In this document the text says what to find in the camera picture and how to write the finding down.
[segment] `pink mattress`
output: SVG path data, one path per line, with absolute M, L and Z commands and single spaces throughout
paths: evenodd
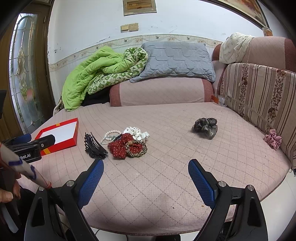
M 281 150 L 263 141 L 263 133 L 229 108 L 214 103 L 110 107 L 97 104 L 72 112 L 60 111 L 40 128 L 74 117 L 79 119 L 78 144 L 51 153 L 33 165 L 61 186 L 87 170 L 93 159 L 85 153 L 84 133 L 100 141 L 107 131 L 136 126 L 148 131 L 148 152 L 140 158 L 104 160 L 103 176 L 83 208 L 88 223 L 98 229 L 137 235 L 161 235 L 199 230 L 210 208 L 205 206 L 188 174 L 196 158 L 206 171 L 230 186 L 252 184 L 260 199 L 285 178 L 291 163 Z M 218 132 L 208 140 L 191 132 L 201 117 L 218 120 Z M 21 186 L 37 186 L 22 177 Z M 233 215 L 229 210 L 228 218 Z

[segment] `wall socket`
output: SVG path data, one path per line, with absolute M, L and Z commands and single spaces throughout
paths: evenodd
M 139 24 L 138 23 L 132 23 L 129 25 L 130 32 L 136 32 L 139 31 Z
M 129 24 L 121 25 L 121 26 L 120 26 L 120 31 L 121 31 L 122 33 L 128 32 L 128 31 L 129 31 Z
M 131 23 L 131 24 L 126 24 L 126 25 L 121 25 L 120 31 L 121 31 L 121 33 L 139 31 L 139 24 L 138 23 Z

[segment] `white cloth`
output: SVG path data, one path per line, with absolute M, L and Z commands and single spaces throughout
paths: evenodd
M 64 109 L 64 104 L 63 104 L 63 100 L 62 100 L 62 96 L 59 99 L 59 103 L 57 104 L 57 106 L 54 108 L 54 112 L 53 112 L 53 116 L 58 113 L 60 110 Z
M 127 127 L 123 132 L 122 134 L 125 134 L 125 133 L 129 133 L 133 136 L 134 140 L 138 140 L 138 141 L 143 141 L 145 142 L 145 140 L 150 136 L 148 134 L 148 132 L 141 132 L 141 130 L 139 128 L 136 128 L 136 127 Z
M 251 35 L 241 33 L 230 35 L 220 47 L 219 62 L 225 64 L 241 62 L 252 38 L 254 37 Z

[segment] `red box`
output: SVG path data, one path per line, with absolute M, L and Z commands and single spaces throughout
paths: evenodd
M 74 118 L 42 129 L 35 137 L 35 140 L 52 134 L 54 135 L 56 142 L 54 145 L 42 150 L 41 155 L 44 156 L 55 151 L 76 146 L 78 124 L 78 118 Z

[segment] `wooden door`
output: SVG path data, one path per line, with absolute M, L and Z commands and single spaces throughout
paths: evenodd
M 37 2 L 28 5 L 0 41 L 0 89 L 8 91 L 0 140 L 32 133 L 52 116 L 54 101 L 47 64 L 50 7 Z

